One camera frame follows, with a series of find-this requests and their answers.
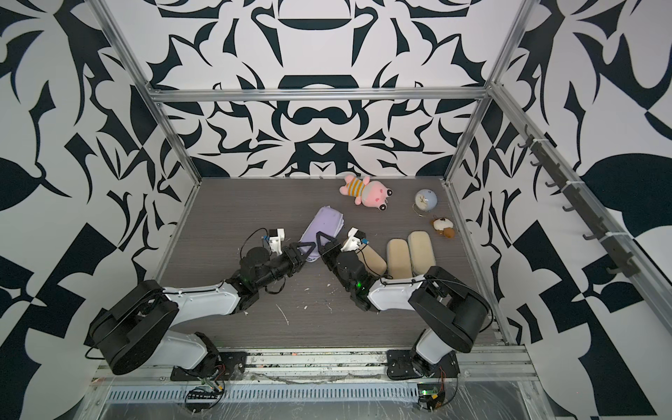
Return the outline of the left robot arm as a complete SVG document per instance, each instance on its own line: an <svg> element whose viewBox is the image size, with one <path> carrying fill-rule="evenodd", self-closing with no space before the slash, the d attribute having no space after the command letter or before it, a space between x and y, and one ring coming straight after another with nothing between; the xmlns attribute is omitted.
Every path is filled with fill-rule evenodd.
<svg viewBox="0 0 672 420"><path fill-rule="evenodd" d="M213 341L203 332L173 328L247 311L261 290L298 273L315 249L315 243L291 243L275 256L267 248L252 248L239 269L217 285L179 289L143 281L91 322L89 338L116 376L143 366L172 366L187 376L214 379L225 366Z"/></svg>

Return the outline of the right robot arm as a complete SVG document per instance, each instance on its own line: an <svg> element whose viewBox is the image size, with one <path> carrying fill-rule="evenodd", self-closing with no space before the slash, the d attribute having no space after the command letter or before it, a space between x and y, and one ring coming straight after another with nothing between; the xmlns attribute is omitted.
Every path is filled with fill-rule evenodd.
<svg viewBox="0 0 672 420"><path fill-rule="evenodd" d="M358 245L316 234L318 252L355 305L364 312L415 312L427 325L411 360L433 367L451 352L469 353L492 314L488 301L450 272L432 266L414 278L392 279L368 271Z"/></svg>

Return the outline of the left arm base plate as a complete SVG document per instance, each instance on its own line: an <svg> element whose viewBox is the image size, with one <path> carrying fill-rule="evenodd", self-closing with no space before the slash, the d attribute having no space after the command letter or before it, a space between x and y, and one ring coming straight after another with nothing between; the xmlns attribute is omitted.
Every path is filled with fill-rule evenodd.
<svg viewBox="0 0 672 420"><path fill-rule="evenodd" d="M210 381L238 381L243 378L248 357L247 352L220 352L217 356L207 355L193 369L174 367L171 371L171 382L188 382L201 379Z"/></svg>

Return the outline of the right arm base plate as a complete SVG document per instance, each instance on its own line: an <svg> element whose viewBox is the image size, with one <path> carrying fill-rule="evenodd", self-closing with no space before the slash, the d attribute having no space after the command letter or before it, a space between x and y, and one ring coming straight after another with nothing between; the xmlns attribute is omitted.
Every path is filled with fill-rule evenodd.
<svg viewBox="0 0 672 420"><path fill-rule="evenodd" d="M392 381L407 381L419 378L457 378L460 367L455 351L447 353L438 363L431 364L412 350L388 350L387 371Z"/></svg>

